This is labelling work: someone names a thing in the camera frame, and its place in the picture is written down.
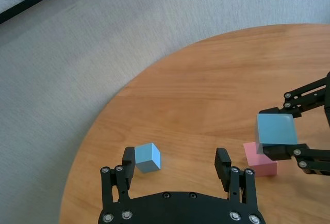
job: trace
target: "pink rectangular block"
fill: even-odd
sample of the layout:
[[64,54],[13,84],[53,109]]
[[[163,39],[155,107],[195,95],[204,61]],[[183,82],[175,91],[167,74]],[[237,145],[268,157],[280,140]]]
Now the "pink rectangular block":
[[255,171],[256,177],[277,175],[277,161],[272,161],[264,154],[257,154],[255,142],[245,143],[244,150],[247,163]]

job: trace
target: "block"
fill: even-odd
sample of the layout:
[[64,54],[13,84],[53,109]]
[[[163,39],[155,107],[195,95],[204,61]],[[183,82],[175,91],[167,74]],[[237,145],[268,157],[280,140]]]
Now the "block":
[[257,154],[255,142],[245,143],[244,150],[247,163],[255,171],[256,177],[277,175],[277,161],[272,161],[264,154]]
[[258,114],[255,136],[258,154],[263,154],[262,147],[264,146],[298,143],[291,114]]
[[135,147],[135,165],[143,173],[160,170],[160,151],[155,144]]

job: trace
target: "bolt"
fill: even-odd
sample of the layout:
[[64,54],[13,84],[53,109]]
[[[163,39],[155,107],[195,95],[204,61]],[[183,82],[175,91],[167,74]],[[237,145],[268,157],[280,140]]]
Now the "bolt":
[[103,167],[103,168],[101,169],[101,171],[104,172],[104,173],[105,173],[105,172],[108,172],[108,171],[109,171],[109,168],[108,168],[108,167]]
[[250,216],[249,216],[249,220],[250,220],[253,224],[260,224],[260,223],[261,223],[260,219],[259,219],[257,216],[255,216],[255,215],[250,215]]
[[133,213],[129,210],[126,210],[122,213],[122,218],[125,220],[131,219],[132,216],[133,216]]
[[253,175],[253,171],[251,170],[245,170],[247,174]]
[[307,166],[307,163],[304,162],[304,161],[300,161],[300,162],[299,162],[299,166],[300,166],[301,168],[305,168],[305,167]]
[[291,104],[289,102],[284,103],[284,107],[289,108]]
[[287,93],[284,94],[284,97],[285,97],[286,99],[290,98],[291,96],[292,96],[292,95],[291,95],[291,93],[289,93],[289,92],[287,92]]
[[235,211],[231,211],[231,212],[229,213],[229,216],[230,216],[231,219],[233,219],[233,220],[240,220],[240,219],[241,219],[241,216],[240,216],[237,212],[235,212]]
[[167,198],[170,198],[171,195],[170,195],[170,193],[165,192],[165,193],[163,194],[163,197],[164,197],[165,199],[167,199]]
[[189,193],[189,197],[192,199],[195,199],[195,198],[197,198],[197,195],[196,195],[196,193],[191,192],[191,193]]
[[106,214],[106,215],[104,215],[103,216],[103,222],[105,222],[105,223],[108,223],[108,222],[111,222],[112,220],[113,220],[113,215],[111,215],[111,214]]
[[295,155],[300,155],[300,154],[301,154],[301,151],[300,151],[299,149],[294,149],[294,150],[293,150],[293,153],[294,153]]

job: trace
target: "round wooden table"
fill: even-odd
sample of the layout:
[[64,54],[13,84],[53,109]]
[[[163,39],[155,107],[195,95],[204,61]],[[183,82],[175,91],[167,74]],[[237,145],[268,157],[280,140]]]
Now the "round wooden table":
[[[254,141],[256,114],[281,107],[284,92],[328,71],[329,25],[238,30],[163,58],[125,86],[92,125],[68,177],[60,223],[97,223],[100,168],[120,164],[125,147],[149,142],[161,151],[162,169],[136,169],[131,198],[162,191],[226,198],[214,168],[216,147],[228,150],[234,166],[246,168],[243,144]],[[295,124],[300,143],[330,149],[323,108]],[[295,160],[281,161],[279,175],[256,178],[259,210],[267,224],[329,223],[329,186],[330,177],[304,174]]]

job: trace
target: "light blue cube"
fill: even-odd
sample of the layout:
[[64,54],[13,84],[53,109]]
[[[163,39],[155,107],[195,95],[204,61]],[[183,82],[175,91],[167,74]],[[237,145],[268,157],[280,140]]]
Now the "light blue cube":
[[258,114],[255,132],[258,154],[263,154],[264,146],[298,143],[291,114]]
[[155,144],[135,147],[135,165],[143,173],[160,170],[160,151]]

